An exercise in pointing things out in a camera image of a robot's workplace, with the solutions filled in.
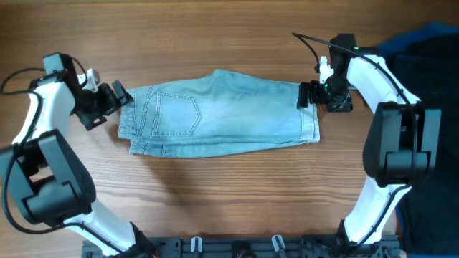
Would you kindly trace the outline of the black garment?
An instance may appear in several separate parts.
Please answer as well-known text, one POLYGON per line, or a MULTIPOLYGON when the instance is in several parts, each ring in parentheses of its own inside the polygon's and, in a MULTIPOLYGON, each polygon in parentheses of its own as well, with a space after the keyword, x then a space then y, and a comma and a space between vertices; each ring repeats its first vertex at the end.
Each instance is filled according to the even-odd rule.
POLYGON ((415 42, 393 56, 389 68, 426 112, 436 110, 438 128, 423 133, 432 143, 435 167, 397 206, 402 248, 424 257, 458 256, 458 35, 415 42))

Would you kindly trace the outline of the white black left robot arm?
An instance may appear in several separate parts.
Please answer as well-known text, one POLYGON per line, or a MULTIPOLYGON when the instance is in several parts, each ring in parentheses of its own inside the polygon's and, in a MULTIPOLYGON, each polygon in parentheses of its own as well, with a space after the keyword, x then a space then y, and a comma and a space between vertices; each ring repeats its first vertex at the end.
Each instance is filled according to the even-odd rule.
POLYGON ((1 149, 6 219, 31 235, 68 229, 99 247, 104 257, 159 257, 134 223, 97 199, 89 171, 65 139, 71 115, 92 130, 133 98, 119 81, 101 83, 95 70, 78 74, 80 63, 68 54, 50 54, 43 63, 43 76, 24 90, 30 99, 24 125, 1 149))

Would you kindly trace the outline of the light blue denim shorts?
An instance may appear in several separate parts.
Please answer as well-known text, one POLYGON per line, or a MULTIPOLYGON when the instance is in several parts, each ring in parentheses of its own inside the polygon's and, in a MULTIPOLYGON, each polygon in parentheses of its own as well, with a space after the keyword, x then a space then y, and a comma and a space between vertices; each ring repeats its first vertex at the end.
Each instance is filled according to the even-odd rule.
POLYGON ((129 89, 118 137, 132 154, 206 158, 320 140, 317 107, 297 106, 299 83, 227 70, 129 89))

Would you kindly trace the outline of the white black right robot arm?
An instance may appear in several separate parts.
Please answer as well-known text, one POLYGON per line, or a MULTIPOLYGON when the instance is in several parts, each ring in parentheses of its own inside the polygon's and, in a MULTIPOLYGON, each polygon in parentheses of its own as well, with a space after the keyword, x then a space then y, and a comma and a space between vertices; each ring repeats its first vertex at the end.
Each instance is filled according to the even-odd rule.
POLYGON ((383 228, 400 199, 435 167, 441 112, 425 108, 391 73, 373 47, 360 47, 353 34, 327 43, 317 57, 317 80, 299 87, 297 106, 326 106, 349 112, 356 90, 373 113, 362 152, 366 180, 352 212, 335 234, 305 235, 298 241, 272 237, 277 257, 399 257, 396 235, 383 228))

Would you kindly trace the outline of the dark blue garment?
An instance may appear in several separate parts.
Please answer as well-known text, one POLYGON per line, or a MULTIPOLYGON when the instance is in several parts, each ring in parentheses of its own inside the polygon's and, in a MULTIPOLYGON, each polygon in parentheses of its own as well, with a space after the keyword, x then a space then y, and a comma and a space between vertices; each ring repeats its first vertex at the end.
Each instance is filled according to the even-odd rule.
POLYGON ((398 52, 404 52, 411 44, 457 33, 458 26, 440 22, 428 22, 419 29, 399 34, 381 43, 377 47, 377 50, 382 56, 389 56, 398 52))

